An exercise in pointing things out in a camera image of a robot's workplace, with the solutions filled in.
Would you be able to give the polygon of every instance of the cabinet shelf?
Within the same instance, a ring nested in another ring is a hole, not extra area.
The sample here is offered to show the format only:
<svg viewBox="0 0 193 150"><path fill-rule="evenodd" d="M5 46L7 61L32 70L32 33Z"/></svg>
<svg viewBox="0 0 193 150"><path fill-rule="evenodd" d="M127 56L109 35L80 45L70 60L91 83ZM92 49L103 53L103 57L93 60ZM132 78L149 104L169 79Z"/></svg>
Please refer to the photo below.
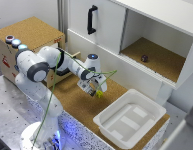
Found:
<svg viewBox="0 0 193 150"><path fill-rule="evenodd" d="M121 53L172 80L173 82L177 82L186 60L186 58L145 38L140 38L122 50ZM148 62L141 61L142 55L148 56Z"/></svg>

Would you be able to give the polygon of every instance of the white tray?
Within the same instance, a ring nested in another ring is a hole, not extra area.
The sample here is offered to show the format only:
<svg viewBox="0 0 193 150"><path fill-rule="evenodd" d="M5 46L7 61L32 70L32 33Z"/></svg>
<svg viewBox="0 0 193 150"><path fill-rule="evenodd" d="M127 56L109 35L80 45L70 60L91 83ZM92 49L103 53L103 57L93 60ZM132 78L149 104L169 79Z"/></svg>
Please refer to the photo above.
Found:
<svg viewBox="0 0 193 150"><path fill-rule="evenodd" d="M165 108L131 89L93 120L118 147L131 149L165 113Z"/></svg>

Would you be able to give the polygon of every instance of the brown box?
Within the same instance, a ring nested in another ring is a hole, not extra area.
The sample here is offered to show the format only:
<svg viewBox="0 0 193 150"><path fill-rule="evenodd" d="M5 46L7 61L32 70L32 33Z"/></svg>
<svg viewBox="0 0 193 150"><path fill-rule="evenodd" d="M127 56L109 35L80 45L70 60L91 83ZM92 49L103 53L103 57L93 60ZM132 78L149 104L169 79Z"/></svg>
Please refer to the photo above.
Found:
<svg viewBox="0 0 193 150"><path fill-rule="evenodd" d="M30 50L37 53L44 46L58 43L58 47L65 49L65 35L36 17L31 17L8 27L0 29L0 67L3 75L15 83L18 72L15 69L15 54L17 49L5 43L5 38L13 35L16 39L28 46ZM64 77L57 76L59 82ZM46 78L47 87L53 84L54 72L50 70Z"/></svg>

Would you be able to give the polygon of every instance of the green wire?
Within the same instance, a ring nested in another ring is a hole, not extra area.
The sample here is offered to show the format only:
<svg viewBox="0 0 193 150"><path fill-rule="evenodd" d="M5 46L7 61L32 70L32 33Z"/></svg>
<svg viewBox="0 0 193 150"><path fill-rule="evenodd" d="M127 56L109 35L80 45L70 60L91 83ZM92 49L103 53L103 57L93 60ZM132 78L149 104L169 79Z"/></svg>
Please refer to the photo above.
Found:
<svg viewBox="0 0 193 150"><path fill-rule="evenodd" d="M36 143L36 140L37 140L37 138L38 138L39 132L40 132L42 126L43 126L43 123L44 123L45 118L46 118L46 116L47 116L47 112L48 112L48 110L49 110L50 102L51 102L51 100L52 100L52 95L53 95L54 88L55 88L55 84L56 84L56 71L57 71L57 66L58 66L58 63L59 63L59 58L60 58L60 56L61 56L61 53L58 55L58 59L57 59L57 61L56 61L56 69L55 69L55 74L54 74L54 82L53 82L52 93L51 93L51 96L50 96L50 99L49 99L49 103L48 103L48 105L47 105L47 109L46 109L46 112L45 112L45 116L44 116L44 118L43 118L43 121L42 121L42 123L41 123L41 125L40 125L40 128L39 128L39 130L38 130L38 133L37 133L36 138L35 138L35 140L34 140L33 147L34 147L34 145L35 145L35 143Z"/></svg>
<svg viewBox="0 0 193 150"><path fill-rule="evenodd" d="M79 66L81 66L82 68L84 68L85 70L87 70L87 71L89 71L89 72L96 73L96 74L110 74L110 73L112 73L111 75L109 75L109 76L97 87L96 91L102 86L102 84L103 84L104 82L106 82L107 79L109 79L112 75L114 75L114 74L117 72L117 70L113 70L113 71L110 71L110 72L95 72L95 71L91 71L91 70L85 68L84 66L82 66L80 63L78 63L78 62L77 62L69 53L67 53L66 51L65 51L65 54L67 54L68 56L70 56L70 58L72 58ZM61 56L61 53L59 53L58 59L57 59L57 61L56 61L56 69L55 69L55 74L54 74L54 82L53 82L52 93L51 93L51 96L50 96L50 99L49 99L49 103L48 103L48 105L47 105L47 109L46 109L46 112L45 112L45 116L44 116L44 118L43 118L43 121L42 121L42 123L41 123L41 125L40 125L40 128L39 128L39 130L38 130L38 133L37 133L36 138L35 138L35 140L34 140L33 147L34 147L34 145L35 145L35 143L36 143L36 140L37 140L38 135L39 135L39 133L40 133L40 130L41 130L42 126L43 126L43 123L45 122L45 118L46 118L47 113L48 113L48 110L49 110L49 105L50 105L50 102L51 102L51 99L52 99L52 95L53 95L53 92L54 92L54 88L55 88L55 84L56 84L56 71L57 71L57 66L58 66L58 63L59 63L59 58L60 58L60 56Z"/></svg>

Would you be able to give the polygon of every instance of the black door handle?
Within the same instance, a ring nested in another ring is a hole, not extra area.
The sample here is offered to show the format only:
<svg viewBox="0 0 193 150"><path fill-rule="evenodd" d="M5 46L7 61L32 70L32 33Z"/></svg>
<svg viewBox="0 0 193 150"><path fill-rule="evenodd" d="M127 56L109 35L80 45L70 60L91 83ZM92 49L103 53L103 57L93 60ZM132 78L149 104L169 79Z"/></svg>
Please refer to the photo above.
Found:
<svg viewBox="0 0 193 150"><path fill-rule="evenodd" d="M96 30L94 28L92 28L92 21L93 21L92 12L97 10L97 9L98 9L97 6L93 5L92 8L90 8L89 11L88 11L88 27L87 27L87 29L88 29L88 34L89 35L96 32Z"/></svg>

